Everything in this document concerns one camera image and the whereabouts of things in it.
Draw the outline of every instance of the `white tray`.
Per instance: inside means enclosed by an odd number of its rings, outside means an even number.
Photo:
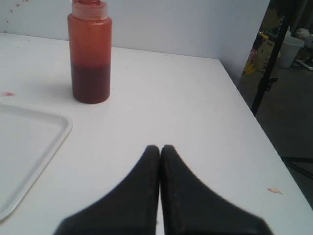
[[[68,117],[0,103],[0,222],[21,202],[71,129]]]

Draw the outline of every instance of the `floor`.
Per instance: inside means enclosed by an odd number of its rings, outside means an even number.
[[[238,89],[249,107],[261,72],[243,75]],[[280,156],[313,158],[313,71],[275,67],[279,80],[266,92],[257,120]],[[298,164],[313,173],[313,164]],[[313,180],[289,169],[313,208]]]

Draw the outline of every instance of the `metal pole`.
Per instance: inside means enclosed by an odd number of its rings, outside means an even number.
[[[287,9],[287,12],[285,13],[285,19],[284,19],[283,24],[281,26],[281,29],[278,33],[277,39],[275,41],[275,45],[274,45],[272,54],[270,55],[270,58],[268,61],[268,66],[264,72],[264,76],[261,78],[261,81],[259,83],[258,92],[255,96],[254,102],[253,102],[252,107],[251,107],[251,111],[252,111],[253,115],[255,115],[255,116],[259,110],[259,107],[260,107],[260,104],[261,104],[261,101],[263,99],[265,91],[270,90],[270,86],[272,84],[272,82],[270,81],[270,75],[272,73],[272,70],[274,68],[279,50],[283,44],[285,35],[287,33],[287,30],[288,30],[288,27],[289,27],[289,24],[291,21],[291,17],[293,14],[293,10],[296,7],[296,2],[297,2],[297,0],[290,0],[289,1],[289,7]]]

